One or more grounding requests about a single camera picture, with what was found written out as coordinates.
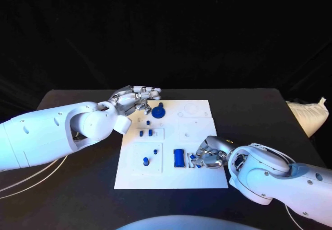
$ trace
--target white board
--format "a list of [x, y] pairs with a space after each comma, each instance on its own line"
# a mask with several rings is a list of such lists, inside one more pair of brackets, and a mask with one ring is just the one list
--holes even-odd
[[[123, 136], [114, 189], [228, 188], [224, 167], [188, 167], [186, 154], [197, 153], [210, 135], [217, 136], [208, 101], [160, 100], [149, 101], [149, 105], [153, 108], [160, 102], [166, 110], [163, 118], [156, 119], [143, 111], [129, 116], [133, 124]], [[185, 151], [185, 168], [175, 168], [175, 149]], [[149, 166], [143, 165], [145, 157]]]

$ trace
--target table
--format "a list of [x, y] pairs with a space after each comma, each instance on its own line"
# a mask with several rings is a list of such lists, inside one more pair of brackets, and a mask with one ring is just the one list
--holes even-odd
[[[38, 109], [85, 101], [101, 102], [113, 92], [52, 90]], [[220, 136], [238, 140], [240, 144], [261, 143], [289, 154], [298, 162], [325, 167], [276, 89], [163, 90], [162, 99], [210, 100]], [[279, 200], [273, 200], [269, 206], [259, 205], [233, 186], [230, 189], [114, 190], [120, 146], [121, 135], [114, 131], [97, 145], [68, 156], [59, 170], [42, 184], [0, 200], [0, 228], [116, 229], [150, 217], [197, 215], [260, 229], [298, 229]], [[13, 184], [44, 167], [2, 172], [0, 187]], [[2, 195], [35, 184], [49, 172]], [[292, 214], [305, 229], [329, 229]]]

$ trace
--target white bag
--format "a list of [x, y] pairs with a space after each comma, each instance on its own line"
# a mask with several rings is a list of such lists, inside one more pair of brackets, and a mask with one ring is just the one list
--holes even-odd
[[286, 101], [308, 137], [313, 135], [328, 119], [329, 111], [324, 105], [325, 101], [324, 97], [318, 104], [299, 104]]

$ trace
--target robotic hand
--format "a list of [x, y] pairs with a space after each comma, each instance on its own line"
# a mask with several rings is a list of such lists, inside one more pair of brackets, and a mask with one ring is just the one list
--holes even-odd
[[26, 113], [0, 124], [0, 170], [45, 164], [104, 140], [113, 129], [126, 134], [136, 109], [159, 88], [126, 86], [106, 102], [82, 102]]
[[237, 146], [212, 136], [202, 142], [197, 156], [192, 163], [207, 168], [228, 165], [230, 184], [251, 201], [269, 205], [276, 198], [299, 215], [332, 227], [332, 170], [296, 163], [257, 143]]

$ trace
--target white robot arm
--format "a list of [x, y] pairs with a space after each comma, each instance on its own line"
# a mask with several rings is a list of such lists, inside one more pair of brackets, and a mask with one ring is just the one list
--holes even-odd
[[106, 102], [82, 102], [26, 113], [0, 124], [0, 170], [45, 164], [104, 140], [113, 129], [126, 134], [136, 109], [159, 88], [126, 86]]
[[286, 154], [257, 143], [235, 146], [208, 136], [192, 163], [208, 168], [228, 165], [230, 184], [256, 203], [279, 199], [293, 211], [332, 227], [332, 170], [296, 163]]

